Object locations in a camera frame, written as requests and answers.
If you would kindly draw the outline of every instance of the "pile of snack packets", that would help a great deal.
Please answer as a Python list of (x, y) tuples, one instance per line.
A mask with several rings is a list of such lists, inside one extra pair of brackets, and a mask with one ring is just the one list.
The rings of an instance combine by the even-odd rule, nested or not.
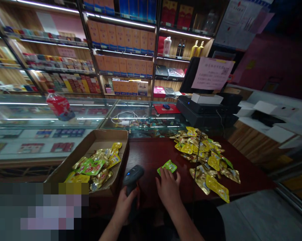
[(121, 162), (121, 147), (121, 142), (115, 142), (111, 148), (99, 149), (89, 158), (82, 157), (65, 182), (88, 182), (90, 191), (98, 190), (113, 175), (111, 168)]
[[(229, 203), (229, 190), (215, 177), (221, 179), (221, 175), (224, 175), (240, 184), (239, 172), (234, 170), (232, 163), (221, 154), (224, 150), (218, 142), (208, 138), (199, 129), (187, 127), (187, 130), (188, 132), (178, 131), (178, 134), (170, 137), (176, 142), (175, 148), (183, 152), (181, 156), (194, 163), (197, 162), (199, 153), (198, 161), (201, 165), (196, 167), (196, 183), (206, 195), (212, 190)], [(195, 169), (191, 168), (189, 171), (194, 177)]]

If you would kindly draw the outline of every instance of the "gold bottle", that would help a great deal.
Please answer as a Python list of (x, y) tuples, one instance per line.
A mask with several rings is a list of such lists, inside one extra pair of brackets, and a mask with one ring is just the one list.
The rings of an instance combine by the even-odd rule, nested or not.
[(196, 56), (195, 53), (196, 53), (197, 49), (198, 49), (198, 40), (195, 42), (195, 45), (191, 49), (190, 58), (192, 58), (193, 56)]
[(195, 54), (196, 57), (199, 57), (202, 54), (202, 50), (204, 49), (203, 44), (204, 41), (202, 41), (201, 46), (197, 49), (197, 52)]

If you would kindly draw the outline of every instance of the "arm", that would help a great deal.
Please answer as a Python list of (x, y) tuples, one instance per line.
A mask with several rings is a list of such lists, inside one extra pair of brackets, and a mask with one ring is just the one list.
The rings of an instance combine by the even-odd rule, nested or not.
[(127, 197), (126, 192), (127, 187), (125, 186), (120, 192), (117, 206), (115, 208), (115, 212), (111, 218), (111, 221), (105, 228), (99, 241), (116, 241), (118, 239), (122, 226), (128, 219), (132, 201), (138, 194), (138, 190), (135, 189)]
[(155, 178), (158, 194), (178, 231), (180, 239), (182, 241), (204, 241), (182, 204), (179, 193), (180, 174), (177, 172), (177, 180), (174, 180), (173, 174), (165, 168), (160, 168), (160, 172), (161, 183), (157, 177)]

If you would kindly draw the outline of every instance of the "black monitor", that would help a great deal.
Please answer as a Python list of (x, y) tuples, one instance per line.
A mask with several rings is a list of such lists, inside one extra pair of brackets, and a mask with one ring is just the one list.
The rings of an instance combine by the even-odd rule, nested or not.
[(192, 57), (185, 73), (184, 80), (180, 87), (182, 93), (199, 93), (199, 94), (212, 94), (213, 90), (203, 90), (191, 88), (195, 75), (197, 74), (200, 57)]

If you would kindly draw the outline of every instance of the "red wooden counter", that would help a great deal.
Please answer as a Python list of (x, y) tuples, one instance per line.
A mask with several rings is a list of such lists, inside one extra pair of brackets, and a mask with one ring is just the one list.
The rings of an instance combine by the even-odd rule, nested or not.
[[(234, 169), (239, 171), (241, 184), (238, 184), (222, 175), (218, 182), (229, 189), (230, 201), (244, 195), (254, 193), (260, 190), (273, 189), (275, 183), (268, 176), (253, 165), (243, 154), (233, 147), (223, 137), (211, 137), (214, 141), (221, 144), (225, 150), (223, 155), (228, 158)], [(184, 203), (192, 202), (193, 179), (189, 173), (190, 168), (196, 166), (181, 156), (181, 152), (175, 149), (175, 142), (169, 138), (136, 138), (129, 140), (128, 157), (123, 158), (126, 166), (120, 176), (119, 188), (122, 186), (124, 173), (127, 173), (132, 167), (139, 164), (145, 172), (139, 180), (141, 190), (140, 204), (142, 208), (159, 207), (160, 198), (157, 193), (155, 177), (160, 177), (157, 169), (166, 161), (171, 161), (177, 166), (177, 171), (181, 175), (180, 195)], [(225, 203), (213, 191), (206, 195), (197, 185), (195, 186), (195, 200), (209, 199), (218, 204)], [(115, 207), (117, 197), (91, 197), (90, 209), (92, 215), (103, 215), (112, 212)]]

